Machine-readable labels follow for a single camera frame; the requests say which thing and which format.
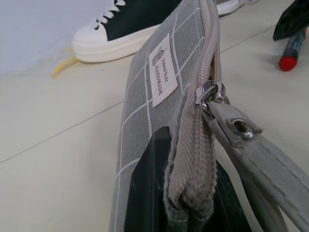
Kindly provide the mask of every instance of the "sneaker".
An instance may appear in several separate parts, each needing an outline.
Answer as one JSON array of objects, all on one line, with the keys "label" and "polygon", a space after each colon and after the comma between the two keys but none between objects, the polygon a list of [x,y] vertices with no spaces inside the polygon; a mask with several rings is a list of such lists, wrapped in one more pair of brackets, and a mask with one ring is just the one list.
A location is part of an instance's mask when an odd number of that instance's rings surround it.
[{"label": "sneaker", "polygon": [[258,0],[217,0],[219,16],[228,15],[246,3],[253,3]]},{"label": "sneaker", "polygon": [[75,56],[105,62],[136,53],[181,0],[117,0],[74,35]]}]

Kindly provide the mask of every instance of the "red cap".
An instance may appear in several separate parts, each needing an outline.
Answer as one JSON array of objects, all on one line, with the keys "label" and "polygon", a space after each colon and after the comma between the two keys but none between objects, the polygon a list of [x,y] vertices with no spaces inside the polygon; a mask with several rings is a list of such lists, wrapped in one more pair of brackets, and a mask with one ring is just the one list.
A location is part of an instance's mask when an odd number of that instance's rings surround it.
[{"label": "red cap", "polygon": [[279,67],[282,71],[290,71],[297,64],[297,60],[294,57],[282,57],[279,61]]}]

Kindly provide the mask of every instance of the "red marker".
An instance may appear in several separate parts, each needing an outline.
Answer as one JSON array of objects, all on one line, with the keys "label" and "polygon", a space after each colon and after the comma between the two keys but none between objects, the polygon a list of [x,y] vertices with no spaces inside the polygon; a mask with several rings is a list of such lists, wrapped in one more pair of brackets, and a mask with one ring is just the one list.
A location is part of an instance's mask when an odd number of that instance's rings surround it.
[{"label": "red marker", "polygon": [[307,29],[297,32],[289,39],[289,42],[279,61],[279,67],[282,71],[290,71],[296,66],[299,52],[306,37],[306,31]]}]

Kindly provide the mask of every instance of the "tile floor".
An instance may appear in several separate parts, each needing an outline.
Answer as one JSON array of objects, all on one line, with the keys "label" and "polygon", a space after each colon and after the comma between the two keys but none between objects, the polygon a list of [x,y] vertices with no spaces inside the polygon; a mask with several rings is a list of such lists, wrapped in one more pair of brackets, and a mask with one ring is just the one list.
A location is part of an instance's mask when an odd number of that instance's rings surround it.
[{"label": "tile floor", "polygon": [[[297,67],[283,73],[276,63],[286,41],[272,41],[291,3],[261,0],[222,17],[222,71],[232,104],[309,174],[309,42]],[[0,231],[108,231],[131,59],[78,63],[56,79],[0,78]],[[260,232],[236,170],[216,148],[252,230]]]}]

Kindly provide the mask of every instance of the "zipper pull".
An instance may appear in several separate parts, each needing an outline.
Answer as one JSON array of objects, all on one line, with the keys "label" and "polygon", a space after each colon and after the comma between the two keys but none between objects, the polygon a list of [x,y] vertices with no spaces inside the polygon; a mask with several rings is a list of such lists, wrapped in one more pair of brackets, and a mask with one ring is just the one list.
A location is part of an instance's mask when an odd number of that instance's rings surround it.
[{"label": "zipper pull", "polygon": [[202,110],[208,114],[211,114],[207,105],[208,102],[214,101],[216,103],[224,102],[226,104],[230,104],[227,96],[225,95],[225,87],[221,82],[211,80],[206,81],[202,86],[197,88],[196,94],[196,104],[200,105]]}]

